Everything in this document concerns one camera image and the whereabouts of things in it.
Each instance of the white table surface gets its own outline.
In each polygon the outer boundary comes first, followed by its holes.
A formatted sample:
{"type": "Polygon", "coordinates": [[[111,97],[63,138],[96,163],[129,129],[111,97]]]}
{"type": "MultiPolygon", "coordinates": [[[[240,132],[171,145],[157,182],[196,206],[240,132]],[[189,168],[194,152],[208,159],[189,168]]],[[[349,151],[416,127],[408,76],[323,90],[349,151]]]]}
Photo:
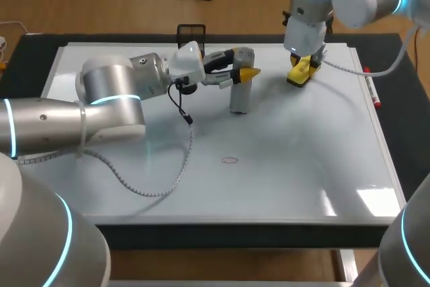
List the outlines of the white table surface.
{"type": "MultiPolygon", "coordinates": [[[[207,44],[206,52],[237,45],[207,44]]],[[[253,82],[251,113],[229,113],[229,89],[199,86],[184,98],[196,141],[183,181],[167,198],[129,192],[91,157],[69,155],[24,171],[95,224],[391,223],[404,198],[363,78],[323,65],[298,89],[286,82],[290,53],[281,44],[248,46],[262,68],[253,82]],[[225,157],[239,161],[225,164],[225,157]]],[[[328,49],[334,63],[359,66],[345,44],[328,49]]],[[[57,55],[47,96],[76,100],[75,72],[92,56],[169,56],[174,50],[174,44],[69,44],[57,55]]],[[[136,188],[166,190],[183,163],[189,129],[166,95],[142,107],[143,142],[96,150],[136,188]]]]}

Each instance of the coiled cable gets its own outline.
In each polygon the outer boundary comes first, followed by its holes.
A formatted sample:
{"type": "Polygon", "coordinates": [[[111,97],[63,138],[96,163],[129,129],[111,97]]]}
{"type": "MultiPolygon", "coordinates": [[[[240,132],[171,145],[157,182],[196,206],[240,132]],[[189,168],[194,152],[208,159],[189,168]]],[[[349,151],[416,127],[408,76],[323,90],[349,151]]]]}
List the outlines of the coiled cable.
{"type": "MultiPolygon", "coordinates": [[[[175,190],[175,188],[178,186],[179,182],[182,180],[182,177],[185,175],[185,170],[186,170],[188,162],[189,162],[189,157],[191,155],[193,143],[194,143],[194,128],[193,128],[193,125],[190,124],[189,125],[189,145],[188,145],[187,154],[185,156],[185,159],[184,159],[182,167],[181,167],[181,171],[179,172],[179,175],[178,175],[177,179],[175,180],[175,182],[173,183],[173,185],[168,190],[166,190],[164,192],[140,191],[140,190],[132,187],[125,179],[123,179],[122,176],[119,174],[118,170],[114,167],[114,164],[112,164],[112,162],[109,159],[107,159],[106,157],[104,157],[103,155],[101,155],[95,151],[92,151],[90,149],[84,149],[83,154],[88,155],[88,156],[92,156],[92,157],[98,159],[99,161],[101,161],[102,163],[104,163],[107,167],[109,167],[111,172],[115,175],[116,179],[118,181],[120,181],[120,183],[127,190],[129,190],[135,194],[138,194],[140,196],[147,197],[147,198],[160,198],[160,197],[169,195],[171,192],[173,192],[173,190],[175,190]]],[[[45,161],[50,161],[52,159],[55,159],[55,158],[58,158],[58,157],[61,157],[63,155],[67,155],[70,153],[74,153],[74,152],[75,152],[74,150],[56,151],[54,153],[50,153],[50,154],[39,156],[39,157],[34,157],[31,159],[24,159],[24,160],[18,159],[16,161],[16,163],[18,165],[30,165],[30,164],[43,163],[45,161]]]]}
{"type": "Polygon", "coordinates": [[[388,75],[390,74],[392,71],[394,71],[396,69],[396,67],[400,64],[400,61],[403,58],[404,53],[406,52],[407,46],[409,44],[409,41],[411,40],[412,36],[414,35],[414,33],[418,30],[419,26],[418,25],[414,25],[407,33],[406,38],[404,39],[403,45],[400,49],[400,52],[398,53],[398,56],[396,58],[396,60],[391,64],[391,67],[389,67],[387,70],[382,71],[382,72],[376,72],[376,73],[362,73],[362,72],[357,72],[354,70],[350,70],[347,69],[345,67],[341,67],[340,65],[334,64],[332,62],[329,62],[325,59],[323,59],[322,61],[327,64],[330,65],[331,67],[334,67],[335,69],[341,70],[341,71],[345,71],[348,73],[352,73],[355,75],[361,75],[363,77],[383,77],[384,75],[388,75]]]}

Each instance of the wooden floor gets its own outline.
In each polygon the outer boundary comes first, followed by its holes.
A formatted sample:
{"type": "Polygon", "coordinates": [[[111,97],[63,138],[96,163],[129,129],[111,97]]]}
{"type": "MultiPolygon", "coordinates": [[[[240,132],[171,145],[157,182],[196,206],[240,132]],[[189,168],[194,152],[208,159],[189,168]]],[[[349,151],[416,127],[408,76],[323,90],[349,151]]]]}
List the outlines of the wooden floor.
{"type": "MultiPolygon", "coordinates": [[[[18,20],[42,33],[166,33],[177,24],[206,24],[209,34],[283,34],[282,11],[289,0],[1,0],[0,21],[18,20]]],[[[389,17],[362,30],[335,21],[335,33],[399,33],[411,23],[389,17]]],[[[0,26],[6,58],[19,26],[0,26]]],[[[418,41],[419,76],[430,93],[430,38],[418,41]]],[[[409,53],[413,53],[412,44],[409,53]]],[[[362,268],[374,251],[358,251],[362,268]]],[[[114,279],[333,281],[330,251],[216,250],[133,251],[112,253],[114,279]]]]}

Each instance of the table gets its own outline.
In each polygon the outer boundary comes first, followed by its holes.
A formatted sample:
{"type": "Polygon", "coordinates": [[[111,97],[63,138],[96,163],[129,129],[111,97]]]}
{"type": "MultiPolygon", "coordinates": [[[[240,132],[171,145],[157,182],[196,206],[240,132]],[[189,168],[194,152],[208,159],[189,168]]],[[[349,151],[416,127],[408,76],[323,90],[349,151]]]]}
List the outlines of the table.
{"type": "MultiPolygon", "coordinates": [[[[283,36],[207,36],[213,43],[281,43],[283,36]]],[[[24,36],[18,44],[9,67],[0,82],[0,97],[40,96],[59,46],[68,42],[175,42],[167,35],[40,35],[24,36]]],[[[346,42],[357,48],[360,61],[373,71],[381,71],[395,59],[401,41],[398,35],[327,36],[327,42],[346,42]]],[[[378,111],[384,136],[404,192],[409,199],[430,171],[430,105],[413,66],[404,58],[392,76],[375,80],[383,108],[378,111]]],[[[153,225],[125,227],[121,231],[101,226],[108,241],[117,241],[114,249],[174,249],[186,247],[377,247],[386,226],[313,227],[255,225],[153,225]]]]}

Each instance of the marker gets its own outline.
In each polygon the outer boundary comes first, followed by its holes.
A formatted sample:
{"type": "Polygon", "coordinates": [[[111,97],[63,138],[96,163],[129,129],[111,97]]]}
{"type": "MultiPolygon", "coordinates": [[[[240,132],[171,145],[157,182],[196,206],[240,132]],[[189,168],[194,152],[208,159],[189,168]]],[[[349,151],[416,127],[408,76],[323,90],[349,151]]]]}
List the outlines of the marker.
{"type": "MultiPolygon", "coordinates": [[[[364,73],[370,73],[370,69],[368,67],[365,67],[363,69],[364,73]]],[[[365,77],[365,82],[368,85],[370,97],[372,98],[372,102],[374,104],[375,109],[381,108],[381,101],[379,100],[378,94],[376,93],[376,88],[374,84],[374,80],[371,77],[365,77]]]]}

